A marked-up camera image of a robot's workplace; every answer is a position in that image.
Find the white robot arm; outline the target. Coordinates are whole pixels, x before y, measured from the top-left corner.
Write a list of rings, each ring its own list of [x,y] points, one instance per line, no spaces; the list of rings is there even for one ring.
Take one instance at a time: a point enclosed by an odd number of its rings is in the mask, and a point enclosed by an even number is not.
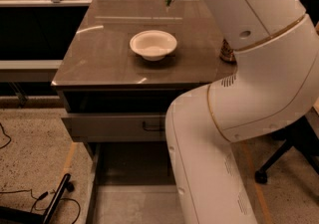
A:
[[[234,75],[173,101],[165,134],[185,224],[257,224],[231,146],[304,116],[319,92],[319,37],[299,0],[203,0]]]

